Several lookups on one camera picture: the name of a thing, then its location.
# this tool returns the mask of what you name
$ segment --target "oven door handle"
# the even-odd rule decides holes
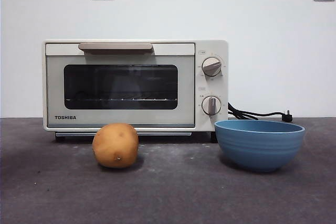
[[[151,43],[80,43],[82,51],[92,50],[153,50]]]

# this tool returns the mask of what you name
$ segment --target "toshiba logo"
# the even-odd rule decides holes
[[[75,115],[55,115],[55,119],[77,119]]]

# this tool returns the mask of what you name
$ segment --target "ceramic bowl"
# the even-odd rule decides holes
[[[302,126],[260,120],[218,121],[215,131],[224,155],[256,172],[272,172],[290,162],[305,134]]]

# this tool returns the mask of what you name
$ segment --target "bowl rim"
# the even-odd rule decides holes
[[[239,130],[239,129],[233,129],[233,128],[228,128],[228,127],[223,127],[223,126],[219,126],[218,124],[220,122],[227,122],[227,121],[255,121],[255,122],[267,122],[267,123],[282,123],[282,124],[289,124],[289,125],[294,125],[297,126],[299,128],[301,128],[298,131],[272,131],[272,132],[268,132],[268,131],[248,131],[248,130]],[[277,121],[267,121],[267,120],[241,120],[241,119],[234,119],[234,120],[220,120],[215,122],[215,127],[221,128],[221,129],[226,129],[226,130],[231,130],[231,131],[239,131],[239,132],[249,132],[249,133],[261,133],[261,134],[293,134],[293,133],[300,133],[300,132],[304,132],[306,129],[300,125],[294,124],[294,123],[285,123],[285,122],[277,122]]]

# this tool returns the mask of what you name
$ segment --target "control panel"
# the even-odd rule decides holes
[[[209,130],[216,121],[227,120],[228,47],[225,41],[196,44],[196,127]]]

